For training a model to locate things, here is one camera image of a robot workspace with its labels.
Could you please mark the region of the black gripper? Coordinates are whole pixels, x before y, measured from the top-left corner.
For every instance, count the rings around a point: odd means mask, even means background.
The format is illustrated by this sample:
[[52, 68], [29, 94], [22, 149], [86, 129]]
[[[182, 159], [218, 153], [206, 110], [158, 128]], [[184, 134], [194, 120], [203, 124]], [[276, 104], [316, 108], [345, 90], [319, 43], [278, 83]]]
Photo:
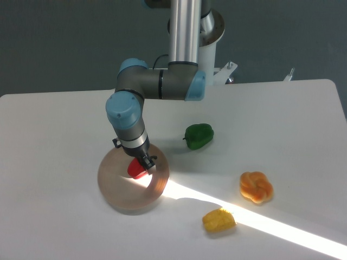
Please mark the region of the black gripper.
[[138, 138], [133, 141], [125, 141], [119, 138], [115, 138], [112, 140], [115, 148], [123, 148], [124, 152], [131, 156], [139, 158], [139, 163], [146, 169], [154, 167], [155, 160], [157, 160], [156, 155], [149, 155], [148, 150], [150, 147], [149, 139], [141, 139]]

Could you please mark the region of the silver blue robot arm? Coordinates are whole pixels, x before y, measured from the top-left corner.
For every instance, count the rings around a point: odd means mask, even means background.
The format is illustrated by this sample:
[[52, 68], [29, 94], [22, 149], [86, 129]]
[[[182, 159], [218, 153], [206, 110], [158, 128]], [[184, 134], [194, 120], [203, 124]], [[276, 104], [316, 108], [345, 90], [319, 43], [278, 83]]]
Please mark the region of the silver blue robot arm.
[[216, 43], [224, 34], [222, 16], [211, 1], [144, 1], [151, 9], [170, 9], [167, 69], [150, 69], [130, 58], [119, 69], [114, 94], [106, 102], [107, 117], [117, 135], [115, 147], [136, 158], [146, 170], [154, 166], [143, 120], [146, 99], [199, 101], [212, 84]]

